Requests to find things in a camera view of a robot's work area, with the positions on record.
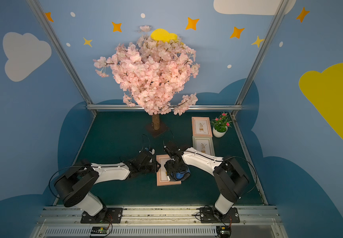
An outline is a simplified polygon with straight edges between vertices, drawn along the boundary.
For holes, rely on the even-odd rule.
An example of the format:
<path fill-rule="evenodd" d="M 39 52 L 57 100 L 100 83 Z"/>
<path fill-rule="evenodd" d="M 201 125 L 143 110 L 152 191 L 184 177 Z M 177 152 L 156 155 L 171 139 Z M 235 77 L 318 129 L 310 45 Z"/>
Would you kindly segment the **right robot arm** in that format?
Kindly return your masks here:
<path fill-rule="evenodd" d="M 181 149 L 171 141 L 164 145 L 163 149 L 170 157 L 164 167 L 171 181 L 188 179 L 191 176 L 189 166 L 214 177 L 220 192 L 214 205 L 214 212 L 218 215 L 227 215 L 250 183 L 248 175 L 235 157 L 216 157 L 193 147 Z"/>

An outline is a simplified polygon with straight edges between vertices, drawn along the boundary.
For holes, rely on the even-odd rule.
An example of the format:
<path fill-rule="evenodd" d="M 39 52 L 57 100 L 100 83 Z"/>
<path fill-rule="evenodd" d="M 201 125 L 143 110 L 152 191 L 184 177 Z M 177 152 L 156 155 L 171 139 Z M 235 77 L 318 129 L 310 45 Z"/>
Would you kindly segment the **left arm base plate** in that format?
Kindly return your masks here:
<path fill-rule="evenodd" d="M 89 215 L 86 211 L 82 213 L 81 224 L 119 224 L 122 219 L 123 208 L 122 207 L 104 207 L 95 216 Z"/>

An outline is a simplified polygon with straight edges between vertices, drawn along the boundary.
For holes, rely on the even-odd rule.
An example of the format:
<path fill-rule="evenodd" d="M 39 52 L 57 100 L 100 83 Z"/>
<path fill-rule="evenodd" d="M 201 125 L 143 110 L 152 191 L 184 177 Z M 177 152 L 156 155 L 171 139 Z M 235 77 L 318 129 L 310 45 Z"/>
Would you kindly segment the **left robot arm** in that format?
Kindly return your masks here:
<path fill-rule="evenodd" d="M 149 149 L 125 162 L 118 164 L 96 164 L 82 160 L 79 164 L 67 168 L 67 171 L 54 181 L 59 199 L 64 207 L 77 207 L 83 215 L 89 215 L 102 223 L 108 216 L 107 207 L 91 193 L 94 185 L 112 181 L 136 178 L 142 174 L 156 173 L 161 165 L 153 159 L 155 150 Z"/>

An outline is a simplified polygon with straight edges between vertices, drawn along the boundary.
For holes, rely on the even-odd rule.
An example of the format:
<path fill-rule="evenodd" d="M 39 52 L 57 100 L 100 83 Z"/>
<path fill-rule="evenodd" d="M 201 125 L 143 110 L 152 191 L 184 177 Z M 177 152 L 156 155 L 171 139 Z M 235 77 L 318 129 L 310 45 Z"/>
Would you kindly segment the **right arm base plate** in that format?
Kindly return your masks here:
<path fill-rule="evenodd" d="M 230 208 L 226 214 L 222 214 L 214 207 L 204 206 L 199 208 L 195 218 L 201 223 L 240 223 L 239 212 L 234 207 Z"/>

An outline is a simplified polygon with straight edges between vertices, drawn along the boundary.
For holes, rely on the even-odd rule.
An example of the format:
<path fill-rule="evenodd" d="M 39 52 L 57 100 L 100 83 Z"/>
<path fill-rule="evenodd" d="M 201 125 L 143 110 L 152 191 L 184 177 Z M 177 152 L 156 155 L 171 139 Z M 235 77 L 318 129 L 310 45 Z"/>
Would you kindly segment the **blue and grey cloth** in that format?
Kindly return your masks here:
<path fill-rule="evenodd" d="M 184 181 L 191 176 L 189 167 L 183 161 L 168 160 L 164 167 L 171 181 Z"/>

